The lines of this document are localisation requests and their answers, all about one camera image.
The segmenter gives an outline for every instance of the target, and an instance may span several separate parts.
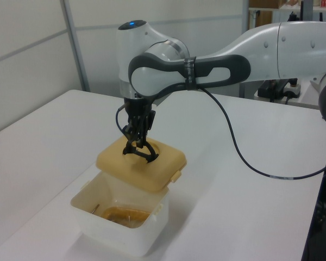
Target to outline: shelf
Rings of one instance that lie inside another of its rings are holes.
[[[282,7],[280,7],[279,11],[300,11],[300,5],[295,4],[293,6],[284,4]],[[314,13],[326,13],[326,7],[313,7]]]
[[[284,4],[279,9],[277,8],[256,8],[250,7],[249,11],[300,11],[300,5],[295,4],[293,6]],[[326,13],[326,7],[313,7],[313,12],[315,13]]]

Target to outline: white wall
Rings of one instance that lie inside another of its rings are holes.
[[[0,0],[0,130],[81,89],[60,0]]]
[[[195,56],[225,47],[243,30],[243,0],[67,0],[69,16],[90,91],[120,97],[116,30],[131,20],[146,20],[178,38]],[[238,96],[239,86],[213,92]]]

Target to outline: black strap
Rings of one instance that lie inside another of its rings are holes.
[[[188,91],[198,89],[195,76],[195,61],[196,57],[189,57],[184,60],[185,84]]]

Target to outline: white table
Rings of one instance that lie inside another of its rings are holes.
[[[0,245],[121,136],[122,104],[69,91],[0,132]]]
[[[325,165],[326,123],[319,111],[217,98],[253,166],[300,176]],[[101,111],[91,99],[83,103]],[[163,101],[149,136],[183,150],[188,164],[170,185],[169,224],[143,260],[301,259],[322,175],[280,181],[252,172],[237,156],[221,111],[200,92]],[[110,133],[96,139],[114,140]],[[97,173],[91,166],[14,233],[0,246],[0,261],[133,260],[82,235],[69,208]]]
[[[299,106],[304,108],[319,109],[319,93],[311,85],[308,79],[299,79],[298,83],[301,85],[300,95],[298,98],[289,99],[288,105]],[[274,103],[285,104],[287,97],[283,97],[279,100],[274,100]],[[269,99],[259,97],[258,91],[254,94],[254,100],[257,101],[267,101]]]

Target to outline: black cable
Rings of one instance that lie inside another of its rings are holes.
[[[118,108],[117,112],[116,112],[116,125],[117,128],[120,130],[120,132],[122,132],[122,134],[125,136],[126,134],[124,133],[124,131],[122,130],[120,124],[118,123],[118,114],[120,113],[121,110],[123,110],[126,107],[126,104],[122,105],[121,107]]]
[[[286,98],[286,102],[285,102],[285,105],[287,105],[287,103],[289,102],[289,99],[291,99],[291,95],[287,95],[287,98]]]
[[[238,148],[238,145],[237,145],[237,142],[235,140],[235,137],[234,137],[234,132],[233,132],[233,128],[232,128],[232,125],[230,123],[230,120],[229,120],[229,117],[227,115],[227,112],[225,111],[225,109],[223,108],[223,106],[220,104],[220,102],[211,94],[209,93],[207,90],[205,90],[204,88],[202,87],[199,87],[199,89],[201,89],[202,91],[204,91],[210,98],[212,98],[214,100],[214,102],[216,102],[216,104],[219,106],[219,108],[221,109],[221,111],[223,112],[226,120],[227,120],[227,124],[228,124],[228,127],[229,127],[229,130],[230,130],[230,134],[232,136],[232,140],[233,140],[233,144],[234,144],[234,147],[235,149],[237,150],[237,153],[239,155],[239,157],[241,158],[241,160],[245,163],[245,165],[247,165],[250,169],[252,169],[253,171],[257,172],[258,174],[262,175],[262,176],[265,176],[265,177],[268,177],[268,178],[275,178],[275,179],[289,179],[289,180],[298,180],[298,179],[304,179],[304,178],[310,178],[310,177],[313,177],[313,176],[316,176],[324,171],[326,171],[326,166],[312,174],[308,174],[308,175],[304,175],[304,176],[299,176],[299,177],[280,177],[280,176],[274,176],[274,175],[269,175],[269,174],[266,174],[262,171],[259,171],[257,169],[255,169],[254,167],[252,167],[243,157],[243,155],[241,154],[239,148]]]

